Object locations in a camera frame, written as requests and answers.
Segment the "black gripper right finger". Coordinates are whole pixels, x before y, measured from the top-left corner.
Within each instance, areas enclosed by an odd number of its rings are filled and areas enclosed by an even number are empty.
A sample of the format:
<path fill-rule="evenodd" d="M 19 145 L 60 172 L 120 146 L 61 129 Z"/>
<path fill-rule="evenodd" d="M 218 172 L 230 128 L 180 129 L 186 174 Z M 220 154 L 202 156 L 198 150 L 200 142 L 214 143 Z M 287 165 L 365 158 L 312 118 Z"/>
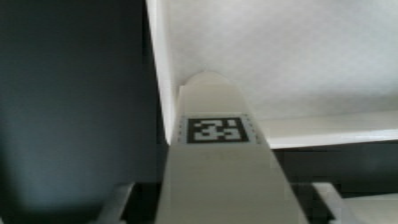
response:
<path fill-rule="evenodd" d="M 326 202 L 328 193 L 335 193 L 333 185 L 326 182 L 294 182 L 291 189 L 308 224 L 342 224 Z"/>

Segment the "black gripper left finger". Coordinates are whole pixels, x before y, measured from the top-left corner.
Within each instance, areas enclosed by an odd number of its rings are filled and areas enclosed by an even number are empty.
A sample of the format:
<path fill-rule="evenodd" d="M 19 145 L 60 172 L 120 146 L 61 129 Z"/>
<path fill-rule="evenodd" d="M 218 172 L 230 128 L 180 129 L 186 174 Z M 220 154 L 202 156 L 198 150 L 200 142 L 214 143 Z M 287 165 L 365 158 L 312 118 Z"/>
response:
<path fill-rule="evenodd" d="M 115 186 L 99 214 L 86 224 L 154 224 L 159 183 L 129 182 Z"/>

